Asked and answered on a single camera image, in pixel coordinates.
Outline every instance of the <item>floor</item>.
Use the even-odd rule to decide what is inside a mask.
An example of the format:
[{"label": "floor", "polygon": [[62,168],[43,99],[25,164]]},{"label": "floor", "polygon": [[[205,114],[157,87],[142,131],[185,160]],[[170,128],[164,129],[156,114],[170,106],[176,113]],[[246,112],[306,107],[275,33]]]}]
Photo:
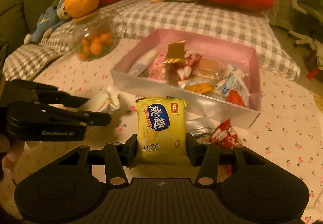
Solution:
[{"label": "floor", "polygon": [[295,39],[289,37],[287,35],[288,32],[285,29],[279,27],[272,27],[272,29],[283,49],[285,49],[301,69],[301,75],[299,78],[295,79],[295,82],[323,97],[323,70],[319,71],[311,80],[306,78],[306,76],[317,66],[314,58],[308,63],[304,63],[304,58],[310,54],[310,47],[298,45],[295,48],[293,46]]}]

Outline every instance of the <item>box of snacks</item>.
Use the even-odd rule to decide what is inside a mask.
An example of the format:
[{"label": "box of snacks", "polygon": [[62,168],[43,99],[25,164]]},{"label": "box of snacks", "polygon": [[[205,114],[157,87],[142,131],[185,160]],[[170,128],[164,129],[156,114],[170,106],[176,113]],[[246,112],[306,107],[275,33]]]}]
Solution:
[{"label": "box of snacks", "polygon": [[186,111],[249,128],[261,111],[256,51],[208,36],[158,29],[112,69],[121,91],[184,99]]}]

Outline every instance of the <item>transparent jar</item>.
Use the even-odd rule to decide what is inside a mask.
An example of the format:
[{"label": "transparent jar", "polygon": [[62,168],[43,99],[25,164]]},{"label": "transparent jar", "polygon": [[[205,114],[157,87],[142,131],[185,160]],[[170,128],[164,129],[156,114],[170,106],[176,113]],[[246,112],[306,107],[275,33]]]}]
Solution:
[{"label": "transparent jar", "polygon": [[109,54],[119,43],[111,18],[88,15],[75,21],[70,46],[82,61],[92,61]]}]

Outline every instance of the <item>cherry print sheet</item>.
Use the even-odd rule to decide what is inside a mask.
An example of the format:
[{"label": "cherry print sheet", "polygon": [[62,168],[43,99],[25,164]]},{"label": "cherry print sheet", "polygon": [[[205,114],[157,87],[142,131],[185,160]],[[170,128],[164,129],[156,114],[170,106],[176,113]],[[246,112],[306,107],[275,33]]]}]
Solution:
[{"label": "cherry print sheet", "polygon": [[[110,75],[112,66],[137,43],[138,40],[123,39],[111,54],[92,62],[80,62],[75,54],[68,53],[35,79],[35,82],[55,85],[72,95],[89,98],[110,85],[119,96],[121,108],[113,113],[107,127],[90,128],[83,142],[42,142],[32,149],[26,147],[16,167],[14,179],[17,183],[79,145],[102,149],[107,143],[124,143],[137,132],[135,100],[141,96],[118,92]],[[310,201],[303,221],[312,223],[323,216],[323,197],[314,204],[323,188],[323,139],[313,95],[295,82],[271,72],[262,72],[261,82],[261,115],[249,130],[236,130],[243,145],[305,182]],[[194,118],[197,117],[187,114],[187,119]],[[198,168],[142,165],[125,170],[129,180],[132,177],[191,177],[194,180]],[[105,181],[102,167],[94,167],[93,175]],[[0,183],[0,203],[18,216],[14,189],[13,182],[5,178]]]}]

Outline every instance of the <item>pink box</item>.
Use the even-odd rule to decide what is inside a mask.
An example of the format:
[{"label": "pink box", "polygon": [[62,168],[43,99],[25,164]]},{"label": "pink box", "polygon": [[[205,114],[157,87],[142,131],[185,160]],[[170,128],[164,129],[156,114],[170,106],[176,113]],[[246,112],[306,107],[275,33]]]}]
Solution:
[{"label": "pink box", "polygon": [[[208,96],[189,92],[169,84],[129,75],[137,59],[158,44],[186,40],[185,49],[202,54],[222,64],[237,66],[249,76],[249,108],[237,106]],[[218,121],[231,118],[232,125],[248,129],[261,111],[260,75],[256,51],[248,46],[183,31],[157,29],[141,40],[112,69],[111,75],[119,90],[142,96],[170,96],[185,99],[186,111]]]}]

